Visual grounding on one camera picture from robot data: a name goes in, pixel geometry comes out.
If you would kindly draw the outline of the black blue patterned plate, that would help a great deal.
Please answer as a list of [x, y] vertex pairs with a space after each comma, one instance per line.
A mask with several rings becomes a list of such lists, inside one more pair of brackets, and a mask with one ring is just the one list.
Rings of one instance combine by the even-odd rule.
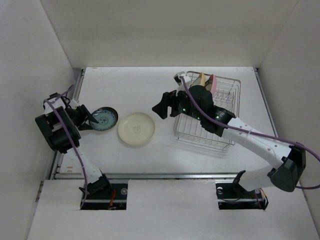
[[89, 120], [89, 125], [95, 131], [107, 131], [113, 128], [118, 122], [118, 112], [112, 107], [100, 107], [92, 114], [95, 121]]

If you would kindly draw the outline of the cream bear plate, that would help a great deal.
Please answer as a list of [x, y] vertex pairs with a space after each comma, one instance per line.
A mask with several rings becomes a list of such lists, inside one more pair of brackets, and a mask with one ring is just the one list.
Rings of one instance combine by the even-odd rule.
[[132, 112], [120, 120], [117, 132], [125, 144], [140, 147], [151, 141], [156, 132], [156, 123], [144, 112]]

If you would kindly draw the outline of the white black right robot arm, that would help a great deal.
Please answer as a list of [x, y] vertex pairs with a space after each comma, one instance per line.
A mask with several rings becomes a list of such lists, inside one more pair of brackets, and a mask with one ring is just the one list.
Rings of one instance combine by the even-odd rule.
[[212, 93], [203, 86], [192, 86], [189, 92], [165, 92], [152, 111], [162, 119], [180, 114], [197, 119], [207, 132], [241, 145], [268, 163], [266, 167], [237, 174], [231, 185], [237, 197], [270, 186], [293, 192], [306, 167], [303, 148], [252, 134], [250, 127], [234, 113], [215, 105]]

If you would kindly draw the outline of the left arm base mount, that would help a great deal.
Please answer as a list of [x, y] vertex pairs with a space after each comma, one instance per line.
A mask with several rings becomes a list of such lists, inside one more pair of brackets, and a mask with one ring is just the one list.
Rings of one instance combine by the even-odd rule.
[[111, 179], [111, 189], [100, 190], [95, 194], [82, 197], [80, 210], [122, 211], [127, 209], [128, 185], [127, 179]]

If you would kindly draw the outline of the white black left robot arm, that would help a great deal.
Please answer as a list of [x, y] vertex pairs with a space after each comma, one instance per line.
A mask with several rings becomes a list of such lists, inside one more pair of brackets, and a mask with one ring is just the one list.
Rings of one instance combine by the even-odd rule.
[[118, 121], [117, 112], [101, 107], [90, 113], [85, 105], [66, 95], [53, 93], [43, 101], [44, 112], [35, 122], [49, 147], [69, 158], [84, 177], [79, 189], [85, 196], [107, 198], [114, 191], [102, 171], [86, 158], [80, 146], [80, 131], [106, 131]]

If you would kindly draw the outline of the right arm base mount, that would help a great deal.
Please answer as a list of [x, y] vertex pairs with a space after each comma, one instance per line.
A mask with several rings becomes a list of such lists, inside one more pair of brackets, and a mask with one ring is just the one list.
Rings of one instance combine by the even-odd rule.
[[219, 210], [266, 210], [269, 200], [262, 188], [247, 191], [240, 186], [239, 181], [244, 173], [244, 170], [240, 171], [232, 182], [215, 183]]

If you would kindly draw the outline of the yellow patterned brown plate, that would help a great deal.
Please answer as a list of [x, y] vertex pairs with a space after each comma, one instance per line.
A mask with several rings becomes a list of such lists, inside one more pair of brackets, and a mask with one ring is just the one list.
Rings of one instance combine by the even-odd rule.
[[107, 131], [113, 128], [118, 122], [118, 112], [112, 107], [102, 107], [98, 119], [100, 130]]

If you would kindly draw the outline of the pink plate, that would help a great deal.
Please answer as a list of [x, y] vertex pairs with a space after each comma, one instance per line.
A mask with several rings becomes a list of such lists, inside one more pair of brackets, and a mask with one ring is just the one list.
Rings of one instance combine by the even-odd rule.
[[208, 80], [205, 82], [204, 87], [207, 91], [210, 91], [212, 96], [215, 95], [217, 89], [217, 78], [214, 74], [210, 75]]

